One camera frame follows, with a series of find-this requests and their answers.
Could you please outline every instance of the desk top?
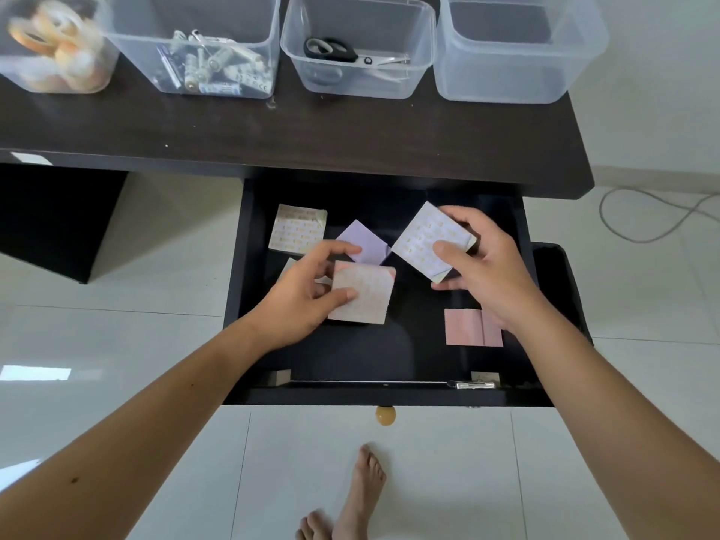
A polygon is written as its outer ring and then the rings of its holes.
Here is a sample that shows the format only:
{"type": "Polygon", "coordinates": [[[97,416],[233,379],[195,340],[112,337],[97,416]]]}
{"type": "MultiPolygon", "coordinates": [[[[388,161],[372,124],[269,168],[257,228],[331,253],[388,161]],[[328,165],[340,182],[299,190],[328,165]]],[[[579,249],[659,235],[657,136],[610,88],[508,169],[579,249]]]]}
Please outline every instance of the desk top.
{"type": "Polygon", "coordinates": [[[3,78],[0,99],[4,162],[22,151],[126,171],[301,168],[505,183],[566,199],[594,185],[567,94],[548,105],[451,102],[431,68],[406,100],[320,95],[281,53],[272,99],[228,99],[161,93],[121,56],[99,93],[28,93],[3,78]]]}

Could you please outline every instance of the person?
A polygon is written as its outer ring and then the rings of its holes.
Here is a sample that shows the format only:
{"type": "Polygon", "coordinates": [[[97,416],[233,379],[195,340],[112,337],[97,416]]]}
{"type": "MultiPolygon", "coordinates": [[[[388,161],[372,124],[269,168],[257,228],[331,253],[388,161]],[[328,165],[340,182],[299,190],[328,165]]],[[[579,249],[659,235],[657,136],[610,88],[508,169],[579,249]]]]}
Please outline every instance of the person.
{"type": "MultiPolygon", "coordinates": [[[[468,290],[517,337],[590,472],[633,540],[707,539],[720,531],[720,463],[615,370],[545,299],[513,239],[473,208],[442,207],[480,238],[476,255],[438,241],[460,274],[433,289],[468,290]]],[[[229,390],[263,354],[310,334],[353,289],[329,291],[327,240],[296,262],[265,298],[123,406],[0,493],[3,539],[123,539],[229,390]]],[[[386,481],[360,448],[333,530],[304,517],[296,540],[366,540],[386,481]]]]}

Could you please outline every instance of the person's left arm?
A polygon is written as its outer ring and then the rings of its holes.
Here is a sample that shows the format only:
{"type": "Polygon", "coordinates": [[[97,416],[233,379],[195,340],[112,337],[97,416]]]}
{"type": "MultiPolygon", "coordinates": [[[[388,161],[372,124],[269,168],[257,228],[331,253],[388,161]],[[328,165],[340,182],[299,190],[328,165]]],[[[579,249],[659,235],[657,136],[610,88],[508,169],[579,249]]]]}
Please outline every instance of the person's left arm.
{"type": "Polygon", "coordinates": [[[263,354],[300,341],[354,299],[329,291],[326,240],[295,263],[255,309],[150,383],[70,445],[0,493],[4,539],[120,540],[239,378],[263,354]]]}

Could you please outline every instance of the floor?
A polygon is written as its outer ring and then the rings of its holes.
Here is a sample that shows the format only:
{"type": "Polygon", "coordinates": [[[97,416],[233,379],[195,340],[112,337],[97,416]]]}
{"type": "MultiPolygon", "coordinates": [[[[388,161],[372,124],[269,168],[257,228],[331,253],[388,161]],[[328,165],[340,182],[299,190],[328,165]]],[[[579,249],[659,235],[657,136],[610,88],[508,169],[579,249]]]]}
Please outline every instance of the floor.
{"type": "MultiPolygon", "coordinates": [[[[720,225],[695,216],[630,244],[600,224],[602,193],[527,199],[531,236],[565,248],[597,348],[720,456],[720,225]]],[[[0,373],[0,488],[222,328],[241,194],[229,178],[131,175],[87,286],[0,256],[0,365],[21,366],[0,373]]],[[[720,216],[720,199],[706,208],[720,216]]],[[[681,214],[625,192],[607,203],[638,238],[681,214]]],[[[373,408],[233,406],[131,538],[291,539],[307,512],[337,516],[366,441],[390,477],[374,538],[625,537],[554,409],[400,408],[382,427],[373,408]]]]}

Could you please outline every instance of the cable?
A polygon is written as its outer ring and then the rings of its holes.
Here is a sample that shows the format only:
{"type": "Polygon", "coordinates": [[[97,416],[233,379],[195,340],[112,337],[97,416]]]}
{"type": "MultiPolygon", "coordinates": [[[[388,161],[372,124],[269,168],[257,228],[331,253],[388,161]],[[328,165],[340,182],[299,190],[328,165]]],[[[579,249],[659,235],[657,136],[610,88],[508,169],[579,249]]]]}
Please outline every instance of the cable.
{"type": "Polygon", "coordinates": [[[675,231],[677,228],[679,228],[679,226],[681,226],[683,223],[685,223],[685,220],[687,220],[687,218],[689,218],[689,217],[692,216],[693,214],[703,215],[703,216],[705,216],[705,217],[708,217],[708,218],[710,218],[710,219],[713,219],[713,220],[716,221],[718,224],[720,224],[720,218],[719,218],[719,217],[713,216],[712,214],[708,214],[708,213],[705,212],[704,210],[700,210],[700,209],[699,209],[699,206],[700,206],[702,203],[704,203],[704,202],[707,201],[708,199],[712,199],[713,197],[718,197],[718,196],[720,196],[720,193],[712,193],[712,194],[710,194],[710,195],[707,195],[707,196],[703,197],[703,198],[700,199],[699,201],[697,201],[697,202],[695,203],[695,206],[693,206],[693,207],[684,207],[684,206],[681,205],[681,204],[676,204],[676,203],[670,202],[670,201],[667,200],[667,199],[663,199],[662,197],[659,197],[658,195],[654,195],[654,194],[650,193],[649,191],[645,191],[645,190],[642,190],[642,189],[636,189],[636,188],[634,188],[634,187],[616,187],[616,188],[613,188],[613,189],[609,190],[607,193],[605,193],[605,194],[603,195],[603,198],[600,199],[600,206],[598,207],[598,213],[599,213],[599,215],[600,215],[600,221],[603,223],[603,225],[604,225],[605,227],[607,227],[607,230],[610,231],[611,233],[613,233],[613,234],[615,234],[615,235],[618,235],[621,239],[625,239],[625,240],[627,240],[627,241],[629,241],[629,242],[631,242],[631,243],[635,243],[635,244],[648,244],[648,243],[654,243],[655,241],[660,240],[660,239],[665,238],[666,236],[670,235],[673,231],[675,231]],[[670,229],[668,229],[668,230],[665,231],[664,233],[662,233],[662,234],[660,234],[660,235],[658,235],[658,236],[656,236],[656,237],[653,237],[652,239],[637,240],[637,239],[634,239],[634,238],[632,238],[632,237],[628,237],[627,235],[623,235],[622,233],[620,233],[619,231],[617,231],[616,229],[614,229],[614,228],[608,223],[608,221],[607,221],[607,219],[606,219],[606,217],[605,217],[605,212],[603,211],[603,205],[605,204],[605,200],[606,200],[610,195],[612,195],[613,193],[615,193],[616,191],[634,191],[635,193],[641,193],[641,194],[643,194],[643,195],[647,195],[648,197],[652,197],[652,198],[655,199],[656,201],[659,201],[659,202],[661,202],[661,203],[667,204],[667,205],[669,205],[669,206],[671,206],[671,207],[680,208],[681,210],[686,210],[686,211],[687,211],[687,214],[685,214],[685,215],[679,220],[679,222],[677,222],[675,225],[673,225],[670,229]]]}

